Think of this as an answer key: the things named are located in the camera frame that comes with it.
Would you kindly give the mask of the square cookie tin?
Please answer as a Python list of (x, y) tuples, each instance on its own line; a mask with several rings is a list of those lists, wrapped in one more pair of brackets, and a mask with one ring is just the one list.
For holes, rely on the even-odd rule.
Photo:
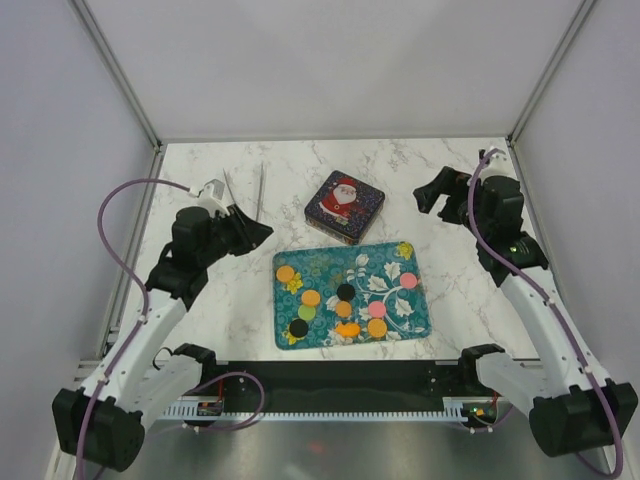
[(382, 210), (383, 208), (379, 207), (372, 213), (358, 214), (347, 220), (308, 209), (304, 214), (306, 223), (323, 234), (346, 245), (359, 245), (379, 218)]

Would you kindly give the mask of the gold tin lid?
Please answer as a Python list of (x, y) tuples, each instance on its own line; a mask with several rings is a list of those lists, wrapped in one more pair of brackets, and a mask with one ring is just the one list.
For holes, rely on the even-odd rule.
[(310, 211), (325, 212), (331, 216), (350, 219), (383, 207), (385, 193), (344, 172), (334, 170), (307, 203)]

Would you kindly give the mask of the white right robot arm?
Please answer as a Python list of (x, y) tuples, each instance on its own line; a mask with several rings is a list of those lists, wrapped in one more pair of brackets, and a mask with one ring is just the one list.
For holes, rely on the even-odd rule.
[(638, 396), (596, 360), (558, 298), (548, 260), (523, 229), (519, 181), (497, 174), (475, 180), (445, 167), (413, 196), (422, 213), (443, 198), (439, 218), (474, 234), (480, 264), (518, 313), (543, 367), (534, 374), (497, 345), (469, 347), (456, 372), (460, 388), (502, 394), (527, 417), (549, 457), (605, 446), (620, 450)]

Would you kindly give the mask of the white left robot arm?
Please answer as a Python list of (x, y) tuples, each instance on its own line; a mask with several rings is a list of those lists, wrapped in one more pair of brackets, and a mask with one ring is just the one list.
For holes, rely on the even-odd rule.
[(143, 286), (136, 320), (77, 389), (60, 390), (52, 402), (64, 453), (122, 472), (174, 401), (192, 390), (208, 394), (216, 388), (215, 354), (197, 345), (177, 348), (154, 374), (148, 369), (206, 286), (208, 269), (228, 255), (252, 252), (272, 233), (236, 205), (178, 211), (171, 240)]

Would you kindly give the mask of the silver metal tongs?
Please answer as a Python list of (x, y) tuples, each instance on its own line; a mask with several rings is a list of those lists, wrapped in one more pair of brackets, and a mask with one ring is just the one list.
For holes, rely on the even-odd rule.
[[(229, 196), (231, 198), (231, 201), (233, 202), (233, 204), (239, 206), (239, 203), (236, 200), (236, 197), (235, 197), (233, 189), (232, 189), (230, 175), (227, 173), (227, 171), (225, 169), (223, 169), (223, 178), (224, 178), (224, 181), (225, 181), (225, 186), (226, 186), (226, 188), (228, 190), (228, 193), (229, 193)], [(257, 201), (256, 201), (256, 213), (255, 213), (255, 221), (256, 222), (260, 222), (260, 220), (261, 220), (262, 206), (263, 206), (263, 202), (264, 202), (264, 193), (265, 193), (265, 181), (266, 181), (266, 168), (265, 168), (265, 164), (261, 163), (261, 165), (260, 165), (259, 182), (258, 182), (258, 198), (257, 198)]]

